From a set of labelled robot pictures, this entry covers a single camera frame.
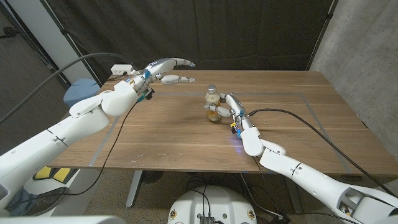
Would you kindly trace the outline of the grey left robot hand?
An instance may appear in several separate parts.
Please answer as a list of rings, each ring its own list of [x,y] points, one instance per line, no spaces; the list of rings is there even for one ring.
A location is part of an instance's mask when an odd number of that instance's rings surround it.
[[[163,85],[176,85],[178,83],[192,83],[194,78],[180,77],[178,75],[164,75],[165,72],[172,71],[176,66],[185,65],[194,67],[195,64],[189,60],[182,58],[162,58],[152,62],[143,69],[141,75],[132,76],[132,86],[137,94],[149,89],[149,85],[157,80]]]

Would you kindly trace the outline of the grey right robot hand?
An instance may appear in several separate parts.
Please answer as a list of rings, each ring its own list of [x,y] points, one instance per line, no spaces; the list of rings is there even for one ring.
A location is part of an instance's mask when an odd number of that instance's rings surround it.
[[[243,104],[232,94],[220,93],[221,103],[226,103],[229,108],[207,103],[204,108],[208,111],[214,111],[222,117],[232,117],[236,127],[241,131],[252,128],[254,125],[246,114]]]

